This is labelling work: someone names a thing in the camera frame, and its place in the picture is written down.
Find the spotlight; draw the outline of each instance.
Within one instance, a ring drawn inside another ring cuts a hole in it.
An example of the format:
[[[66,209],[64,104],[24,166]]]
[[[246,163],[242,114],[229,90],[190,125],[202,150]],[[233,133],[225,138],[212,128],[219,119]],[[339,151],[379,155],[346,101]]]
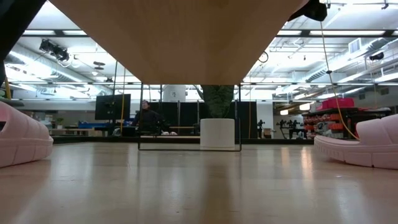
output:
[[[54,56],[61,62],[66,62],[69,60],[68,49],[52,44],[49,40],[42,40],[39,50],[43,51],[44,53],[50,53],[51,56]]]
[[[369,57],[369,59],[370,59],[371,61],[374,61],[374,60],[381,60],[381,59],[383,59],[383,58],[384,58],[384,53],[383,53],[383,52],[380,52],[380,53],[378,53],[378,54],[376,54],[376,55],[372,55],[372,56]]]

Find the television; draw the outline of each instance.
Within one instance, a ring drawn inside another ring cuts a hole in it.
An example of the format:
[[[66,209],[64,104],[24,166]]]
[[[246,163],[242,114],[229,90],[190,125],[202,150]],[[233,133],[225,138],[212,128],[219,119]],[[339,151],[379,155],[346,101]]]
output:
[[[131,95],[124,95],[123,119],[130,118]],[[123,95],[97,96],[95,120],[121,119]]]

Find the yellow cable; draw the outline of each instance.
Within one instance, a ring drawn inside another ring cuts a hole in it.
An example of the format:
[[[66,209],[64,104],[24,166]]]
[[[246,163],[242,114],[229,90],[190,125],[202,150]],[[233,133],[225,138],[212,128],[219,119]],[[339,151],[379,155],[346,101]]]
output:
[[[11,90],[10,90],[10,85],[8,84],[8,78],[4,80],[4,84],[6,85],[6,96],[8,100],[11,100]]]
[[[324,37],[324,35],[323,35],[323,25],[322,25],[322,22],[320,22],[320,24],[321,24],[323,51],[324,51],[324,53],[325,53],[326,66],[327,66],[327,68],[328,68],[328,71],[330,71],[330,69],[329,69],[329,62],[328,62],[328,56],[327,56],[327,54],[326,54],[325,37]],[[344,128],[348,131],[348,133],[349,133],[350,135],[352,135],[352,137],[354,137],[355,139],[359,140],[359,138],[356,137],[355,134],[353,134],[353,133],[349,130],[349,128],[347,127],[347,125],[344,123],[343,115],[341,115],[340,105],[339,105],[339,103],[338,103],[338,97],[337,97],[337,94],[336,94],[336,89],[335,89],[335,86],[334,86],[334,84],[333,84],[333,80],[331,79],[331,73],[329,72],[328,74],[329,74],[329,78],[330,78],[331,87],[332,87],[333,92],[334,92],[334,94],[335,94],[336,103],[337,103],[337,109],[338,109],[338,113],[339,113],[339,115],[340,115],[340,120],[341,120],[341,122],[343,123]]]
[[[123,93],[122,93],[122,117],[120,121],[120,135],[123,133],[123,115],[124,115],[124,84],[126,82],[126,68],[124,68],[124,75],[123,75]]]

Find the white planter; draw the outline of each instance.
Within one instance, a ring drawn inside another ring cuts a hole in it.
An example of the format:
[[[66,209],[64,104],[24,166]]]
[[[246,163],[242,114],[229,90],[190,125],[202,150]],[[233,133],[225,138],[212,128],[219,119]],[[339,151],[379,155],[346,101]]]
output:
[[[200,149],[235,150],[235,120],[200,120]]]

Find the pipe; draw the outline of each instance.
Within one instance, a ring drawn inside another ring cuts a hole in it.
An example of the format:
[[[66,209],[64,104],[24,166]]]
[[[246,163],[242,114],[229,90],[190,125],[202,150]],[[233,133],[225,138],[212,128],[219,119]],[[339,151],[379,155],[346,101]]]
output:
[[[331,68],[331,70],[341,69],[341,68],[351,64],[354,59],[359,58],[359,57],[367,57],[368,55],[373,54],[377,50],[380,50],[381,48],[383,48],[387,44],[392,43],[395,40],[397,40],[397,39],[396,38],[378,38],[378,39],[368,43],[366,45],[366,47],[364,49],[362,49],[359,54],[354,53],[355,56],[353,58],[351,58],[353,56],[353,54],[351,54],[349,52],[349,50],[346,50],[343,53],[341,53],[341,54],[337,55],[336,57],[333,57],[332,59],[329,60],[330,68]],[[308,78],[306,78],[305,81],[312,82],[315,79],[326,75],[327,70],[328,69],[326,67],[326,63],[324,63],[323,65],[320,65],[320,66],[310,70],[306,75],[306,77],[308,77]]]
[[[24,48],[23,46],[16,44],[12,50],[11,53],[17,53],[19,55],[23,55],[27,58],[30,58],[32,60],[35,60],[36,62],[39,62],[45,66],[47,66],[48,68],[57,68],[57,73],[59,73],[60,75],[67,77],[71,80],[73,80],[74,82],[95,82],[94,80],[85,77],[84,75],[80,75],[77,72],[74,72],[73,70],[70,70],[69,68],[63,68],[62,66],[60,66],[57,62],[53,62],[50,59],[47,59],[45,57],[41,57],[39,54]],[[112,91],[110,88],[105,87],[105,86],[96,86],[96,88],[98,88],[99,90],[104,91],[105,93],[107,93],[107,95],[111,95]]]

